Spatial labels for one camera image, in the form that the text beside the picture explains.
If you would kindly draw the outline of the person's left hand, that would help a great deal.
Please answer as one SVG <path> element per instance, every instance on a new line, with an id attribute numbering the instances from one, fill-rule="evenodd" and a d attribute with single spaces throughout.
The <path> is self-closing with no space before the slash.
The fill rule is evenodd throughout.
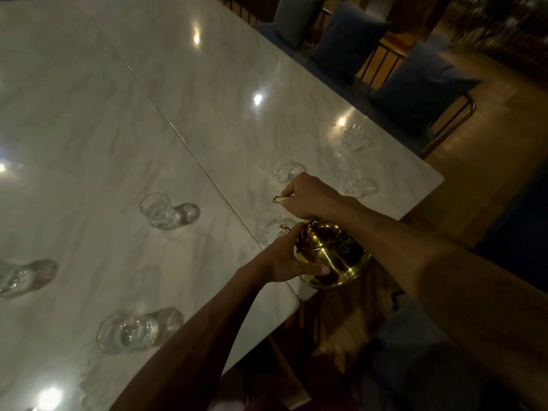
<path id="1" fill-rule="evenodd" d="M 305 223 L 299 222 L 283 237 L 278 237 L 250 263 L 250 268 L 261 284 L 281 283 L 298 277 L 295 244 Z"/>

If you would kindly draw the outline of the person's right hand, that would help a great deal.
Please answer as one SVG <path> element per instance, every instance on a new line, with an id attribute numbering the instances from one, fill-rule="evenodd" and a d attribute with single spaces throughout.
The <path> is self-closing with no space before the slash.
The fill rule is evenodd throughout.
<path id="1" fill-rule="evenodd" d="M 299 219 L 323 219 L 342 225 L 353 211 L 364 206 L 355 198 L 344 196 L 319 179 L 319 215 L 294 215 Z"/>

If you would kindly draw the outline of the gold metal teapot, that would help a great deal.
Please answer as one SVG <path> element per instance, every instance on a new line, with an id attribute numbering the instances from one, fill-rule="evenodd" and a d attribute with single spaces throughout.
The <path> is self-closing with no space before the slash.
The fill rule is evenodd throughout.
<path id="1" fill-rule="evenodd" d="M 323 276 L 303 274 L 299 281 L 314 290 L 342 288 L 363 275 L 373 258 L 337 222 L 319 216 L 299 217 L 304 223 L 294 244 L 294 256 L 303 264 L 323 265 Z"/>

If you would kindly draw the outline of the person's right forearm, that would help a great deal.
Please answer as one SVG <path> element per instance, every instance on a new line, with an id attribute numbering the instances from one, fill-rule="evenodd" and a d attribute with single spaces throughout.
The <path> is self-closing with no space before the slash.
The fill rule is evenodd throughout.
<path id="1" fill-rule="evenodd" d="M 432 321 L 531 411 L 548 411 L 548 295 L 447 241 L 358 204 L 343 228 Z"/>

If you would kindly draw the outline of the person's left forearm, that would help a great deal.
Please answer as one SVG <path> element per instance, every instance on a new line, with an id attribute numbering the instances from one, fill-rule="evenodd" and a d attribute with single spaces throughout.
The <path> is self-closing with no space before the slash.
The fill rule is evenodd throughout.
<path id="1" fill-rule="evenodd" d="M 206 411 L 236 336 L 272 267 L 250 262 L 133 377 L 109 411 Z"/>

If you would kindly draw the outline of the clear drinking glass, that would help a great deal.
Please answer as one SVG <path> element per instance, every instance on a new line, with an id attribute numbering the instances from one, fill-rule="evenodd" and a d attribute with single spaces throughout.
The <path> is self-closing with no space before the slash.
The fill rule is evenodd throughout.
<path id="1" fill-rule="evenodd" d="M 166 193 L 160 192 L 143 197 L 139 209 L 153 228 L 162 231 L 191 225 L 201 216 L 201 209 L 195 203 L 173 204 Z"/>
<path id="2" fill-rule="evenodd" d="M 57 276 L 58 263 L 40 259 L 25 265 L 0 260 L 0 299 L 20 297 L 49 285 Z"/>
<path id="3" fill-rule="evenodd" d="M 267 210 L 257 215 L 255 221 L 255 237 L 263 246 L 272 244 L 278 237 L 286 235 L 286 230 L 281 225 L 292 228 L 297 221 L 291 217 L 282 217 L 275 211 Z"/>
<path id="4" fill-rule="evenodd" d="M 343 180 L 342 191 L 348 196 L 360 199 L 378 193 L 379 185 L 369 171 L 358 168 L 349 172 Z"/>
<path id="5" fill-rule="evenodd" d="M 360 152 L 374 147 L 373 138 L 363 124 L 342 125 L 342 147 L 349 152 Z"/>
<path id="6" fill-rule="evenodd" d="M 307 172 L 305 165 L 294 160 L 290 154 L 276 154 L 270 158 L 268 174 L 274 182 L 288 183 L 303 172 Z"/>
<path id="7" fill-rule="evenodd" d="M 184 316 L 174 307 L 148 313 L 122 310 L 99 326 L 96 344 L 108 355 L 144 352 L 162 346 L 184 324 Z"/>

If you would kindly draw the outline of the large blue cushion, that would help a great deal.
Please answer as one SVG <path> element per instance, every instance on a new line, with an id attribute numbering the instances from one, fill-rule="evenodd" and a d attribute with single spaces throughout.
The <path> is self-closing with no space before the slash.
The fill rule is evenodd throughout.
<path id="1" fill-rule="evenodd" d="M 409 135 L 419 136 L 459 97 L 482 82 L 462 73 L 426 42 L 418 41 L 369 97 L 394 124 Z"/>

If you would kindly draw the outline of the dark blue cushion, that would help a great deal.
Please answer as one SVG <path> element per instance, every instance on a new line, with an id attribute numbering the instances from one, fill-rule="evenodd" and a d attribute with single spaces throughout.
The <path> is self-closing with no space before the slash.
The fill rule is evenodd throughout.
<path id="1" fill-rule="evenodd" d="M 341 0 L 311 61 L 340 83 L 352 84 L 389 27 L 389 21 L 368 14 L 348 0 Z"/>

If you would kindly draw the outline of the grey blue cushion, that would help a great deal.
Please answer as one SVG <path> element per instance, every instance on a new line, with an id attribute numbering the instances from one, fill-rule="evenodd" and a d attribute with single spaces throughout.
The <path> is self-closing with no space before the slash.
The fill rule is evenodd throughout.
<path id="1" fill-rule="evenodd" d="M 300 50 L 326 0 L 279 0 L 272 22 L 274 33 Z"/>

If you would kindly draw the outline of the dark blue rug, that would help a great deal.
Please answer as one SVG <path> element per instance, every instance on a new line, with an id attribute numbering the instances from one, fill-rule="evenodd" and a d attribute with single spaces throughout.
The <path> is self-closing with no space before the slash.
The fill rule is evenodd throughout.
<path id="1" fill-rule="evenodd" d="M 548 294 L 548 160 L 473 252 Z"/>

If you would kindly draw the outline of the dark background furniture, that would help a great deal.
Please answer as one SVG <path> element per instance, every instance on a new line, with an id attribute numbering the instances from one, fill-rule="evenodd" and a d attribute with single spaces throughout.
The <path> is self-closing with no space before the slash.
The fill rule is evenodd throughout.
<path id="1" fill-rule="evenodd" d="M 548 84 L 548 0 L 452 0 L 444 19 L 452 42 Z"/>

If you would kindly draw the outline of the blue bench gold metal frame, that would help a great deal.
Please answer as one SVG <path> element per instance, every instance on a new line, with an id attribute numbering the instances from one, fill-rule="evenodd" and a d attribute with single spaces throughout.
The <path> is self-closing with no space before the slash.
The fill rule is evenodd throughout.
<path id="1" fill-rule="evenodd" d="M 353 83 L 347 85 L 340 83 L 339 80 L 324 72 L 311 61 L 311 55 L 332 16 L 329 10 L 322 8 L 303 46 L 300 50 L 294 50 L 273 31 L 272 22 L 279 0 L 222 0 L 222 3 L 231 11 L 234 10 L 234 6 L 237 6 L 240 18 L 244 13 L 248 24 L 255 30 L 420 158 L 425 159 L 430 155 L 476 110 L 476 102 L 469 91 L 459 97 L 422 134 L 419 136 L 409 135 L 408 132 L 394 124 L 380 109 L 376 108 L 369 97 L 372 91 L 379 89 L 387 81 L 391 73 L 398 68 L 409 53 L 403 53 L 380 40 L 362 69 L 355 76 Z"/>

